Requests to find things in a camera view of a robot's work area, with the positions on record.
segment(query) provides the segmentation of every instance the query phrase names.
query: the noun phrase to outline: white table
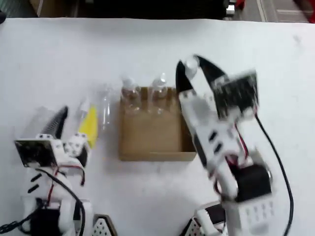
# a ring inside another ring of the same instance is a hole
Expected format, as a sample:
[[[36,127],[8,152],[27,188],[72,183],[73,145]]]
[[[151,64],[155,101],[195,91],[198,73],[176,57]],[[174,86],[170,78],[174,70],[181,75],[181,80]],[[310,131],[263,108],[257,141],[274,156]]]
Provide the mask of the white table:
[[[179,59],[198,53],[228,74],[255,68],[259,114],[285,166],[295,214],[290,235],[313,235],[315,161],[315,26],[214,20],[7,19],[0,26],[0,223],[19,219],[24,168],[12,140],[44,105],[74,113],[92,85],[122,74],[148,85],[161,72],[175,83]],[[288,196],[274,154],[255,122],[243,127],[275,178],[277,218],[288,219]],[[117,135],[99,140],[87,167],[86,192],[109,214],[120,236],[176,236],[196,207],[214,201],[198,158],[190,163],[123,163]],[[10,235],[19,235],[13,231]]]

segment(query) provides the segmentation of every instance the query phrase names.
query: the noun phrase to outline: clear plastic bottle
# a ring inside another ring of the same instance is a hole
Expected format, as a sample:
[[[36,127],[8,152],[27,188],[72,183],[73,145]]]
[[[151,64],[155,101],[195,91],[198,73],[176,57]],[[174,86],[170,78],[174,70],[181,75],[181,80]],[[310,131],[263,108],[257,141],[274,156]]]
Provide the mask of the clear plastic bottle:
[[[166,108],[167,87],[165,73],[153,80],[148,90],[148,111],[151,114],[162,114]]]
[[[111,124],[113,88],[109,84],[104,84],[99,93],[98,102],[98,123],[101,131],[107,131]]]
[[[137,114],[141,109],[141,88],[130,77],[123,78],[122,101],[125,112],[129,115]]]

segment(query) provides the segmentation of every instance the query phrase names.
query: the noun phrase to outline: black cable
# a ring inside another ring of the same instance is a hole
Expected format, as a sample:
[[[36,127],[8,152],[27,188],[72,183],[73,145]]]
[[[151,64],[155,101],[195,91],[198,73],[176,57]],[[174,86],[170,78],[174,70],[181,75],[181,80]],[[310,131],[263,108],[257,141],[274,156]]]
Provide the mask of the black cable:
[[[285,173],[285,170],[284,170],[284,166],[282,164],[282,161],[278,155],[278,152],[274,146],[274,144],[272,143],[269,135],[267,134],[266,130],[264,129],[264,127],[262,126],[259,118],[258,118],[258,115],[256,114],[255,115],[255,118],[256,118],[256,121],[258,123],[258,125],[260,126],[262,132],[264,133],[264,135],[266,136],[267,140],[269,141],[270,143],[270,146],[272,147],[272,150],[274,151],[275,155],[276,155],[276,158],[279,162],[279,165],[280,165],[280,168],[281,168],[281,171],[282,171],[282,174],[283,174],[283,177],[284,177],[284,180],[285,180],[285,184],[286,184],[286,188],[287,188],[287,192],[289,194],[289,199],[290,199],[290,213],[289,213],[289,221],[287,223],[287,226],[286,226],[286,229],[285,229],[285,232],[283,234],[283,236],[287,236],[289,231],[290,231],[290,227],[291,227],[291,224],[292,224],[292,220],[293,220],[293,210],[294,210],[294,201],[293,201],[293,195],[292,195],[292,192],[291,192],[291,187],[290,187],[290,183],[289,183],[289,180],[287,179],[287,176],[286,176],[286,173]]]
[[[76,200],[82,212],[81,230],[80,230],[79,236],[83,236],[84,227],[85,227],[85,210],[84,210],[84,206],[81,200],[77,197],[77,195],[75,195],[75,193],[71,189],[69,189],[63,182],[61,182],[58,178],[54,177],[51,173],[48,173],[47,171],[42,170],[42,169],[35,169],[35,170],[48,175],[49,178],[51,178],[54,182],[56,182],[61,187],[63,187]]]
[[[5,225],[2,225],[0,226],[0,235],[3,235],[5,233],[8,233],[16,228],[22,228],[22,225],[24,224],[24,222],[26,221],[29,221],[35,214],[38,213],[38,211],[40,209],[42,209],[44,206],[44,204],[40,204],[37,209],[35,211],[33,211],[31,214],[29,214],[26,218],[24,218],[23,220],[21,221],[13,221],[12,223],[10,224],[5,224]]]

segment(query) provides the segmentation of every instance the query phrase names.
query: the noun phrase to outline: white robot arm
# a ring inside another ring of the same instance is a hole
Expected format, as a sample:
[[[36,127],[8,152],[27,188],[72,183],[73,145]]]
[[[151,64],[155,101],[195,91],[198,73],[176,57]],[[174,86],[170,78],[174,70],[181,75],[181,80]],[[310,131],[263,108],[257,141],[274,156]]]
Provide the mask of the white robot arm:
[[[66,117],[64,107],[35,138],[15,140],[27,167],[22,190],[24,218],[32,215],[19,229],[32,236],[117,235],[109,216],[95,218],[91,203],[73,192],[68,179],[79,175],[81,186],[85,183],[85,168],[97,138],[96,109],[91,106],[78,132],[63,142]]]
[[[183,235],[197,230],[206,236],[269,235],[275,216],[272,176],[259,151],[248,150],[237,126],[256,117],[256,73],[230,78],[193,56],[178,63],[176,87],[195,149],[221,196],[221,203],[196,211]]]

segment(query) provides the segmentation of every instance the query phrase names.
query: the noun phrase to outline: clear plastic container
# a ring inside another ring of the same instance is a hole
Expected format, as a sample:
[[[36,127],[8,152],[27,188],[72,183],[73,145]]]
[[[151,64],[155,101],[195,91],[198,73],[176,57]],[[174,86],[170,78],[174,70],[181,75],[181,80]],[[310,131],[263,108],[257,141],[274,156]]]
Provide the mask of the clear plastic container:
[[[167,86],[165,73],[153,80],[148,90],[148,111],[151,114],[160,115],[166,108]]]
[[[123,78],[122,101],[125,112],[129,115],[137,114],[141,109],[141,88],[130,77]]]
[[[111,85],[104,84],[98,94],[98,126],[101,132],[107,131],[112,125],[112,99],[113,88]]]

